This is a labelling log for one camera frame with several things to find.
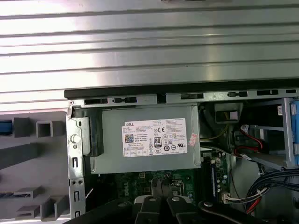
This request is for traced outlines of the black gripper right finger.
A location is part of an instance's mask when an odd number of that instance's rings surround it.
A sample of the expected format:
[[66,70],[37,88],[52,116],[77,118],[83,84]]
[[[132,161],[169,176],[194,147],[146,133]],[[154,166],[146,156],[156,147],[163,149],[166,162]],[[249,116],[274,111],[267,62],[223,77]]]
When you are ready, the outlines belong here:
[[167,199],[172,216],[179,224],[266,224],[267,221],[253,217],[221,203],[199,202],[197,206],[185,198],[174,196]]

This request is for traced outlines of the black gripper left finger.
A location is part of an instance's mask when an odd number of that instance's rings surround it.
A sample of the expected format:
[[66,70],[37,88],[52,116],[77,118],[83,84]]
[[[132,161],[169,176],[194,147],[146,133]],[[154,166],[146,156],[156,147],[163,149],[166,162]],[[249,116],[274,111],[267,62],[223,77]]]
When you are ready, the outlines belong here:
[[161,199],[139,196],[136,203],[117,199],[70,220],[71,224],[157,224]]

